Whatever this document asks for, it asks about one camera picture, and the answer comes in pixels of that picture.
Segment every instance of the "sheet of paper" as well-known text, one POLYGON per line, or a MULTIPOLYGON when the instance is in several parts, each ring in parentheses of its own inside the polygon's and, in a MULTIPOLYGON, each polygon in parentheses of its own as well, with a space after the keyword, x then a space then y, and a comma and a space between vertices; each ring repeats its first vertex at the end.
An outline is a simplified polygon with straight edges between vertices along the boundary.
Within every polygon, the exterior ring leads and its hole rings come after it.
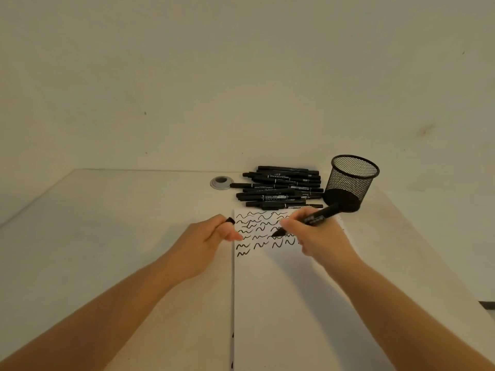
POLYGON ((292 212, 234 212, 244 236, 234 243, 234 369, 393 370, 348 299, 301 253, 297 239, 269 237, 292 212))

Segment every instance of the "wall stain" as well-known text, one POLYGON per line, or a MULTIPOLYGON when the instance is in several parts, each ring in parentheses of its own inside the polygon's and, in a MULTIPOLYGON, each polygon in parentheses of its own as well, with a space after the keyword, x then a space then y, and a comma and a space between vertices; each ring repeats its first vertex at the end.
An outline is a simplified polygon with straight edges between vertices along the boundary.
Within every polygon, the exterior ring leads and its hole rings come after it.
POLYGON ((416 133, 416 136, 418 137, 418 139, 427 137, 433 132, 435 127, 436 127, 436 125, 434 123, 423 126, 421 129, 418 130, 418 132, 416 133))

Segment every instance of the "black mesh pen holder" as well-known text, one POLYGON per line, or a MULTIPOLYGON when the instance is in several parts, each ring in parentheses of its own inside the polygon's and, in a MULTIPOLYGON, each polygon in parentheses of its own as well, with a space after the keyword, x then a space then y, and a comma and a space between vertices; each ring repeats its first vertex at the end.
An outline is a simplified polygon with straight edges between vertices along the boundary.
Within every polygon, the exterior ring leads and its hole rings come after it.
POLYGON ((378 166, 367 159, 338 155, 332 159, 332 172, 323 200, 329 206, 338 203, 339 212, 355 212, 378 174, 378 166))

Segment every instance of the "white table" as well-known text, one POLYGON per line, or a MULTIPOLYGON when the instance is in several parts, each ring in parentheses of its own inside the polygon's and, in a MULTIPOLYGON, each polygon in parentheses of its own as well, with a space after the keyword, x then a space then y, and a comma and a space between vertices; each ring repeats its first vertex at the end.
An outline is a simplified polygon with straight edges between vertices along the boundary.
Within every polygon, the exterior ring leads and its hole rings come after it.
MULTIPOLYGON (((0 228, 0 358, 161 255, 187 224, 231 215, 240 173, 76 170, 0 228)), ((495 323, 387 197, 343 214, 363 258, 495 361, 495 323)), ((173 289, 108 370, 229 370, 232 249, 173 289)))

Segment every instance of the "forearm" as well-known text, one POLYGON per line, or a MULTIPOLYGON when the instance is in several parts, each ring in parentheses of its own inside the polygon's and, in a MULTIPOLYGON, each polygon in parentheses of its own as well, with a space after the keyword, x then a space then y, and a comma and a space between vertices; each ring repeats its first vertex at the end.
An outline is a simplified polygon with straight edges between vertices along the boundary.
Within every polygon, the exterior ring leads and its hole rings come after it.
POLYGON ((178 281, 166 257, 136 271, 0 362, 0 371, 103 369, 178 281))
POLYGON ((330 275, 398 371, 495 370, 492 363, 365 263, 333 269, 330 275))

